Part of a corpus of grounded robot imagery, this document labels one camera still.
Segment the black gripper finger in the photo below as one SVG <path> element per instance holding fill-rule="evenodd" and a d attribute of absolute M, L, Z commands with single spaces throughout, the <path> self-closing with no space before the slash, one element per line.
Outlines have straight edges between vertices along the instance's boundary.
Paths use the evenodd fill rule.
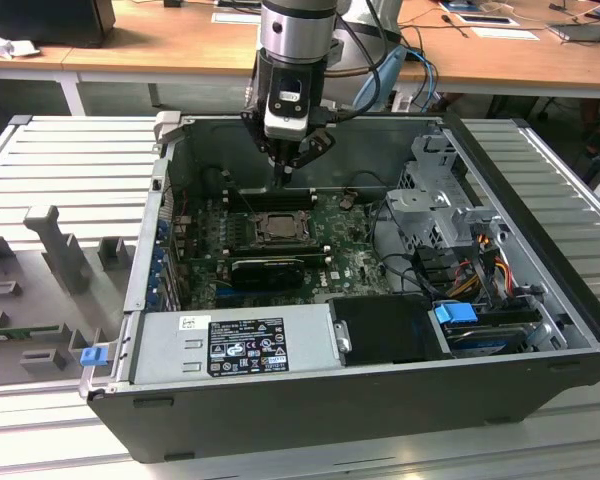
<path fill-rule="evenodd" d="M 289 184 L 295 170 L 302 169 L 317 160 L 335 144 L 334 136 L 326 129 L 318 129 L 301 142 L 292 143 L 284 159 L 282 184 Z"/>
<path fill-rule="evenodd" d="M 270 139 L 265 133 L 264 116 L 258 110 L 243 110 L 240 117 L 251 139 L 260 153 L 265 153 L 273 169 L 272 186 L 282 187 L 283 164 L 281 160 L 280 142 Z"/>

